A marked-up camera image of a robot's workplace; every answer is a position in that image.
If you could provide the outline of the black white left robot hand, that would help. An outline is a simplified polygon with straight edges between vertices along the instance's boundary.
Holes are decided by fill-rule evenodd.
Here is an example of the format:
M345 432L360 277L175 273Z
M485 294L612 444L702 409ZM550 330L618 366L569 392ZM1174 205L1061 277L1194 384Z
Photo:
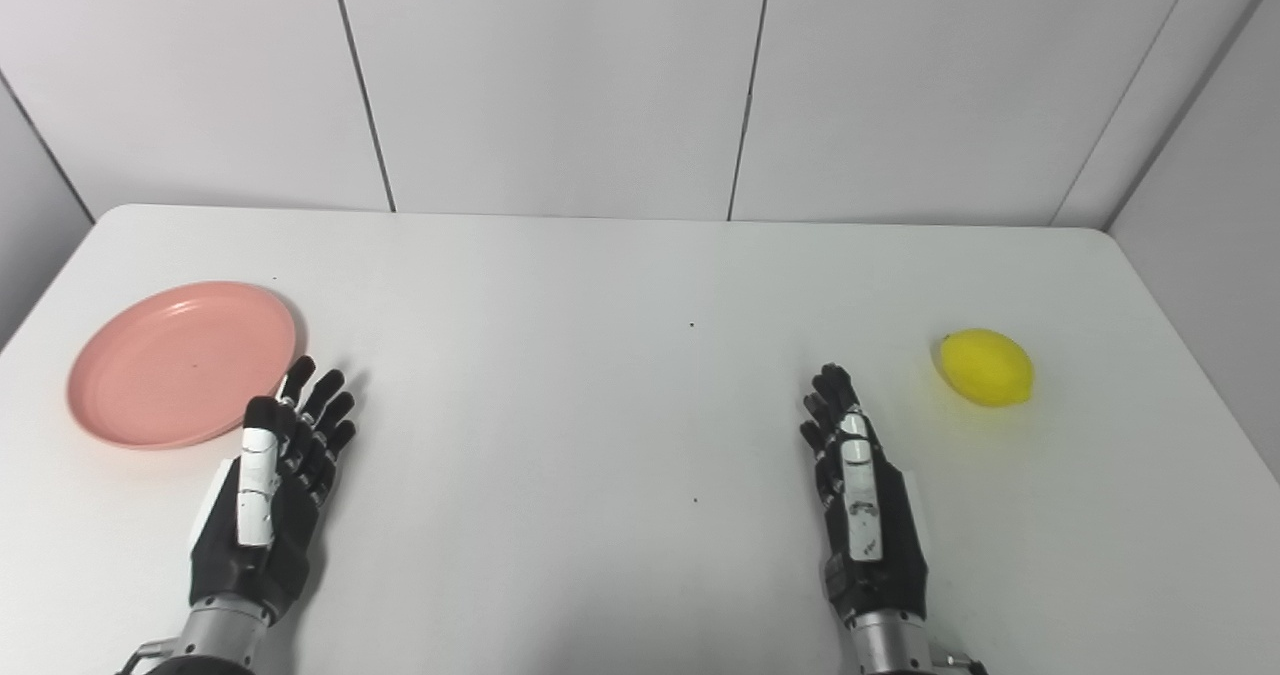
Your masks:
M275 622L301 598L340 456L356 435L353 410L344 373L319 375L310 356L291 365L275 394L246 405L239 453L216 475L191 547L192 606L239 599Z

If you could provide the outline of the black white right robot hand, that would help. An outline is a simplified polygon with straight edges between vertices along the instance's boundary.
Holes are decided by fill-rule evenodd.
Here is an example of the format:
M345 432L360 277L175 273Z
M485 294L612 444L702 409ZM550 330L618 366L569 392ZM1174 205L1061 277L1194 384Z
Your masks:
M812 378L799 433L812 451L829 557L826 594L845 622L882 610L925 619L928 565L906 479L887 459L849 373Z

